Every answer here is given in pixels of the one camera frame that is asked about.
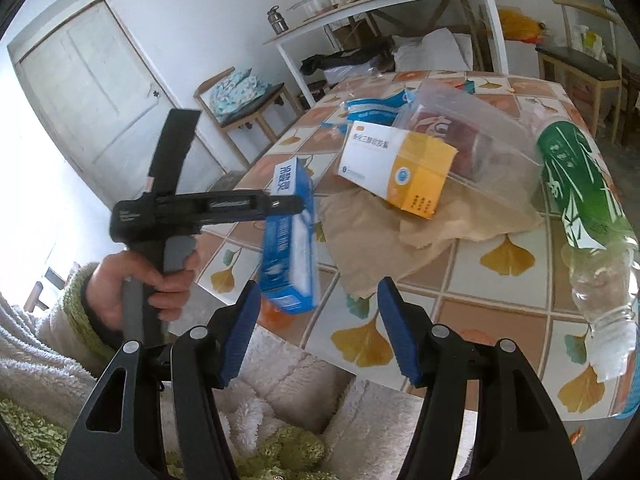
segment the tile pattern tablecloth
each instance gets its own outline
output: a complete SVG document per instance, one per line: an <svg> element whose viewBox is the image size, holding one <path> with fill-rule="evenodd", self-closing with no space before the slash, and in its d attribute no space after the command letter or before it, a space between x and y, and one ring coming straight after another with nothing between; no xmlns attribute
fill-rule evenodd
<svg viewBox="0 0 640 480"><path fill-rule="evenodd" d="M316 196L354 185L335 174L342 137L323 128L343 113L350 98L387 97L416 88L422 79L458 85L476 83L479 98L519 119L523 108L543 105L587 127L558 84L537 79L479 72L404 72L349 79L308 111L240 181L238 189L264 189L276 164L298 156L315 183ZM618 380L598 383L586 362L587 325L571 298L567 268L560 251L565 244L559 212L542 186L533 203L544 223L531 232L501 235L475 243L459 240L434 262L398 283L402 296L421 305L434 322L444 323L463 338L494 344L512 338L537 370L563 420L602 418L622 412L635 369ZM198 284L231 304L260 264L263 222L208 226L199 239L203 255ZM258 320L283 339L341 368L391 388L414 390L402 376L378 315L376 296L351 298L340 285L340 271L316 223L321 304L314 311L286 316L268 302ZM467 407L477 405L478 386L470 383Z"/></svg>

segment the green bottle label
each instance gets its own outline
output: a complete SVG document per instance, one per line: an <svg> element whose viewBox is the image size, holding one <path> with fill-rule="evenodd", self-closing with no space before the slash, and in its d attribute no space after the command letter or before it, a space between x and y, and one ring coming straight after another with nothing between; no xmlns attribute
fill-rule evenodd
<svg viewBox="0 0 640 480"><path fill-rule="evenodd" d="M573 123L544 129L538 147L543 178L562 211L567 241L577 249L604 249L635 235L620 206L613 181L591 137Z"/></svg>

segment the green fuzzy fabric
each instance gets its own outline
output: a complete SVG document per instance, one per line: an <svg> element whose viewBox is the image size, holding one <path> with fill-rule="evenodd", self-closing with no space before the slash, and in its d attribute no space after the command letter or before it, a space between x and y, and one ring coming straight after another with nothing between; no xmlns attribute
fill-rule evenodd
<svg viewBox="0 0 640 480"><path fill-rule="evenodd" d="M271 435L256 454L236 463L242 480L337 480L316 471L324 457L324 443L313 433L285 426Z"/></svg>
<svg viewBox="0 0 640 480"><path fill-rule="evenodd" d="M53 480L66 431L9 399L0 399L0 415L22 450L44 476Z"/></svg>
<svg viewBox="0 0 640 480"><path fill-rule="evenodd" d="M100 359L105 365L113 359L115 352L102 342L97 333L91 327L89 318L86 316L82 306L81 290L84 282L94 273L98 264L89 264L78 270L65 287L59 306L66 314L71 328L80 338L82 343Z"/></svg>

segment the brown paper bag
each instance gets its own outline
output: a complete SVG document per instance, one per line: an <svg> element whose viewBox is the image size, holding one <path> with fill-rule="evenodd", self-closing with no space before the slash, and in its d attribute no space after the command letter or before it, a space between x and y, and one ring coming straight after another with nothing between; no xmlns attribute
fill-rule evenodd
<svg viewBox="0 0 640 480"><path fill-rule="evenodd" d="M361 188L323 198L320 218L345 292L361 298L385 276L397 281L427 265L456 238L479 242L542 223L531 205L516 211L452 180L430 220Z"/></svg>

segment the hand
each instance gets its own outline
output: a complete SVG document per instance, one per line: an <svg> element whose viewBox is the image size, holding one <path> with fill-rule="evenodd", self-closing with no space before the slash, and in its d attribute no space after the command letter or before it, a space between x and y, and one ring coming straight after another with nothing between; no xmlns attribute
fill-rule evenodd
<svg viewBox="0 0 640 480"><path fill-rule="evenodd" d="M135 278L153 286L156 292L149 304L159 311L158 317L175 321L189 299L189 287L200 257L193 251L184 261L184 269L163 276L144 257L134 251L110 254L95 269L86 288L86 301L100 321L111 330L122 330L122 282Z"/></svg>

